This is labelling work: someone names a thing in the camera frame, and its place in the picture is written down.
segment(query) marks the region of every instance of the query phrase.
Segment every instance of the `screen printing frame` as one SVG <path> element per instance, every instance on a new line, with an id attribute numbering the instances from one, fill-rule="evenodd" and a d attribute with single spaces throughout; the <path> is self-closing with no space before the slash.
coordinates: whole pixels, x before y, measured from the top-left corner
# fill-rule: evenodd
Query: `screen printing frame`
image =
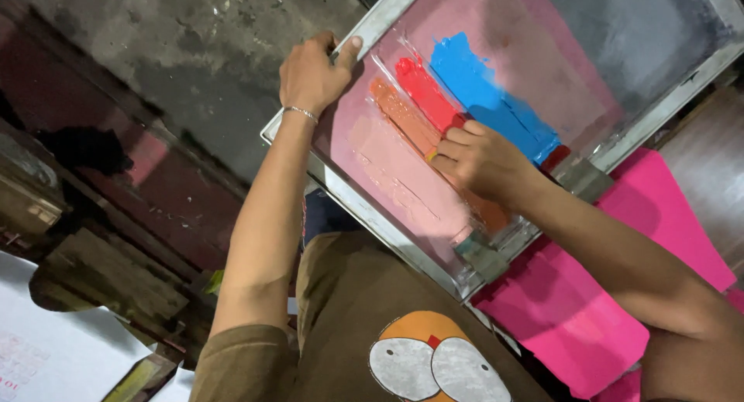
<path id="1" fill-rule="evenodd" d="M 377 43 L 379 38 L 386 33 L 388 28 L 403 15 L 414 1 L 377 1 L 377 4 L 367 12 L 347 36 L 348 38 L 358 35 L 364 38 L 365 44 L 359 54 L 360 57 L 364 56 L 370 47 Z M 736 36 L 727 45 L 714 52 L 697 70 L 686 76 L 683 82 L 672 89 L 662 100 L 650 107 L 648 112 L 642 115 L 627 132 L 622 136 L 608 140 L 595 150 L 589 160 L 602 172 L 608 174 L 614 170 L 744 52 L 744 7 L 742 7 L 740 1 L 711 0 L 711 3 L 721 20 L 734 31 Z M 280 125 L 281 111 L 261 131 L 261 137 L 271 144 Z M 488 275 L 481 273 L 481 277 L 472 276 L 471 283 L 457 285 L 442 267 L 426 255 L 392 222 L 382 216 L 333 167 L 326 165 L 313 152 L 310 153 L 307 173 L 331 198 L 393 250 L 405 263 L 428 275 L 458 301 L 467 301 L 480 287 L 494 280 L 494 278 L 488 278 Z M 506 261 L 512 261 L 540 233 L 539 229 L 528 223 L 516 235 L 510 236 L 506 242 L 499 244 L 498 252 Z"/>

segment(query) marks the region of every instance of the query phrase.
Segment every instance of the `cartoon print on shirt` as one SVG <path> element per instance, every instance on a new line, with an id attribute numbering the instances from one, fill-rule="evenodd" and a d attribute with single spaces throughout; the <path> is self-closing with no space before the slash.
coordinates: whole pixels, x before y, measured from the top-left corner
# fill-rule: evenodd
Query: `cartoon print on shirt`
<path id="1" fill-rule="evenodd" d="M 450 318 L 411 312 L 370 349 L 377 383 L 409 402 L 510 402 L 501 378 Z"/>

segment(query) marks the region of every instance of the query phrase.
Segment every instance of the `silver bracelet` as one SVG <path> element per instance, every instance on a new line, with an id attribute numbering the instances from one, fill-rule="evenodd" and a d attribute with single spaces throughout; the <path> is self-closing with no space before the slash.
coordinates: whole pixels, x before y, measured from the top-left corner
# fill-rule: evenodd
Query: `silver bracelet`
<path id="1" fill-rule="evenodd" d="M 311 112 L 308 112 L 307 110 L 301 109 L 299 107 L 294 107 L 294 106 L 284 107 L 284 110 L 281 111 L 281 114 L 284 115 L 284 113 L 291 112 L 291 111 L 300 112 L 304 114 L 305 116 L 311 118 L 312 121 L 315 122 L 315 125 L 318 126 L 318 118 L 316 118 L 315 115 L 313 115 Z"/>

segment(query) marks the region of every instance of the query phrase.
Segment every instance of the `person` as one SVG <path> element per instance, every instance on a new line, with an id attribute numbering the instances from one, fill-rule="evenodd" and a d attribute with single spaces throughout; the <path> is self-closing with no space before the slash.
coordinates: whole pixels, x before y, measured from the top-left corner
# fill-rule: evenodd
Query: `person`
<path id="1" fill-rule="evenodd" d="M 280 68 L 282 124 L 231 237 L 191 401 L 550 400 L 466 308 L 363 230 L 321 233 L 305 248 L 293 356 L 284 328 L 310 142 L 362 41 L 350 38 L 331 64 L 336 44 L 325 31 Z M 647 326 L 643 400 L 744 400 L 744 317 L 692 269 L 478 122 L 448 131 L 437 151 L 435 169 L 526 217 Z"/>

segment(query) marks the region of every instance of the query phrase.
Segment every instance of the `brown t-shirt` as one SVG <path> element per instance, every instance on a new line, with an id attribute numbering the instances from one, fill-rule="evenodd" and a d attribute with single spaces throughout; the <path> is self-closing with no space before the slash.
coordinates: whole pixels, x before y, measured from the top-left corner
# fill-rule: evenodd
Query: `brown t-shirt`
<path id="1" fill-rule="evenodd" d="M 321 235 L 298 275 L 301 357 L 279 328 L 219 333 L 191 402 L 540 402 L 550 397 L 467 309 L 366 232 Z"/>

